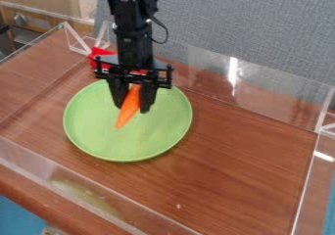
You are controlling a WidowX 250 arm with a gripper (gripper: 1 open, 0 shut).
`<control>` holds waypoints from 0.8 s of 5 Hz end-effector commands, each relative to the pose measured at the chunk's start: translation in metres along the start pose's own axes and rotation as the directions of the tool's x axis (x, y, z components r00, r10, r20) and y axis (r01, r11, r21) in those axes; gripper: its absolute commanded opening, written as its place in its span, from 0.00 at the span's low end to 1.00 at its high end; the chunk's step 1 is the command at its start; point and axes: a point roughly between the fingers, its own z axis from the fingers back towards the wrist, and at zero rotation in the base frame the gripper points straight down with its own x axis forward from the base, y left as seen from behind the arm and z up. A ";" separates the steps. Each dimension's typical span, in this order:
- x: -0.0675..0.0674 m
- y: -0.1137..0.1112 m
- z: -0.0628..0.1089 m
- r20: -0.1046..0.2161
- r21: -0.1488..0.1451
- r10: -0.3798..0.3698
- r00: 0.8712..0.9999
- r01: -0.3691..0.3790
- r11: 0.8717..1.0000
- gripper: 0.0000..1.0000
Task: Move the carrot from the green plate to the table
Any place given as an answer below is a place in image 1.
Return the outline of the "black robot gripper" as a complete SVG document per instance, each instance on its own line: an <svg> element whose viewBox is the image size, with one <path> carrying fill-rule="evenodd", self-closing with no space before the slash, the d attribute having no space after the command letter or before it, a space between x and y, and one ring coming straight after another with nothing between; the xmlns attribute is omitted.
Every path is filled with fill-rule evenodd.
<svg viewBox="0 0 335 235"><path fill-rule="evenodd" d="M128 83L141 83L140 113L151 110L159 88L171 88L172 67L153 57L152 28L112 29L116 35L117 65L108 72L95 70L96 78L107 80L116 108L121 108L128 93Z"/></svg>

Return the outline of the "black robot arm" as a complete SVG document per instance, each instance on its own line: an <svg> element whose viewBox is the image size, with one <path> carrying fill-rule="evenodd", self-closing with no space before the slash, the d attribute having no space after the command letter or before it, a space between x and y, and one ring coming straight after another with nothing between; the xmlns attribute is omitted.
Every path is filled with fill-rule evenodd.
<svg viewBox="0 0 335 235"><path fill-rule="evenodd" d="M129 85L139 84L140 112L151 110L157 90L171 89L172 66L153 56L152 23L167 27L155 17L159 0L107 0L113 16L116 54L95 55L96 78L107 81L113 105L121 108Z"/></svg>

